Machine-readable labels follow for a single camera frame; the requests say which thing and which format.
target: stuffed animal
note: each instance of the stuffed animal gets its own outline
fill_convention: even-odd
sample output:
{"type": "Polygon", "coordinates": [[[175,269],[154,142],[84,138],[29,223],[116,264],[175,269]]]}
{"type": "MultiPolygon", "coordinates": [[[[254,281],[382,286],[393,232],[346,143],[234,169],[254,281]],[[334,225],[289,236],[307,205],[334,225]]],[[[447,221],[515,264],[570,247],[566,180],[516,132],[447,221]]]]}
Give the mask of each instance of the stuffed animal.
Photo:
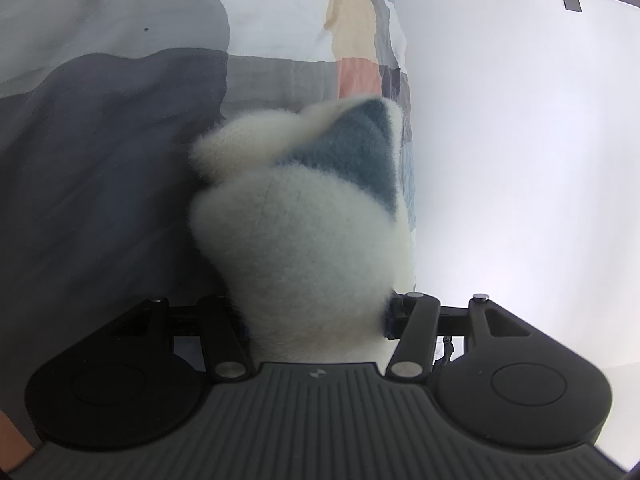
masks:
{"type": "Polygon", "coordinates": [[[199,139],[202,254],[244,317],[254,362],[376,362],[393,290],[412,290],[399,185],[402,111],[380,97],[247,113],[199,139]]]}

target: ribbed surface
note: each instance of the ribbed surface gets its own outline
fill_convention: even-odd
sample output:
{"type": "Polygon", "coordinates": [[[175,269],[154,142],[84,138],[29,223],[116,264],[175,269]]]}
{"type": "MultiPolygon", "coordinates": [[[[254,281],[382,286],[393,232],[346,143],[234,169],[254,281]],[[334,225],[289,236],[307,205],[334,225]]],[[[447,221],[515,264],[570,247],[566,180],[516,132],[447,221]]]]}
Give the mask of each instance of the ribbed surface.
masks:
{"type": "Polygon", "coordinates": [[[515,454],[451,428],[418,386],[372,365],[267,365],[217,386],[186,425],[149,446],[86,453],[46,444],[16,480],[614,480],[595,449],[515,454]]]}

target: bed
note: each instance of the bed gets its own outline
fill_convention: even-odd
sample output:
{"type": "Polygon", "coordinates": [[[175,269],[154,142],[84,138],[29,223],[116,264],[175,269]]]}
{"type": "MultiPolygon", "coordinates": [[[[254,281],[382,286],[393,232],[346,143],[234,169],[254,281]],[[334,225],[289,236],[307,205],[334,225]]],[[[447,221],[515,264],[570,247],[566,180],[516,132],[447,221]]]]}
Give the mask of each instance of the bed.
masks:
{"type": "MultiPolygon", "coordinates": [[[[0,0],[0,410],[44,361],[149,294],[190,302],[186,150],[248,108],[362,92],[408,117],[394,0],[0,0]]],[[[404,198],[415,229],[412,133],[404,198]]]]}

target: white backdrop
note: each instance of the white backdrop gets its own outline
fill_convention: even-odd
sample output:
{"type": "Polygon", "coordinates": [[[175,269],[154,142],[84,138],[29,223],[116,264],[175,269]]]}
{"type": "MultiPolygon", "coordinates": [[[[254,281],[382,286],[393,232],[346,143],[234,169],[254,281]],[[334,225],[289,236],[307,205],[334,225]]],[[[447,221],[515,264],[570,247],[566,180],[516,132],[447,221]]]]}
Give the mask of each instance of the white backdrop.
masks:
{"type": "Polygon", "coordinates": [[[640,9],[581,4],[396,0],[417,290],[459,306],[487,292],[602,368],[614,409],[599,445],[630,467],[640,459],[640,9]]]}

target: logo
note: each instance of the logo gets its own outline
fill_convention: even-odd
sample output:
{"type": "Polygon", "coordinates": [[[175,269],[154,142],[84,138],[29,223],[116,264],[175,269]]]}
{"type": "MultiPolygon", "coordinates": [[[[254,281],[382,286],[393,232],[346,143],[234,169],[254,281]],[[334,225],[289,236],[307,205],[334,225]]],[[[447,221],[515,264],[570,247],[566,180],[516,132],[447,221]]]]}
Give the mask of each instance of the logo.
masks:
{"type": "Polygon", "coordinates": [[[314,379],[321,379],[326,375],[326,372],[322,370],[322,368],[316,368],[312,372],[309,372],[309,375],[312,376],[314,379]]]}

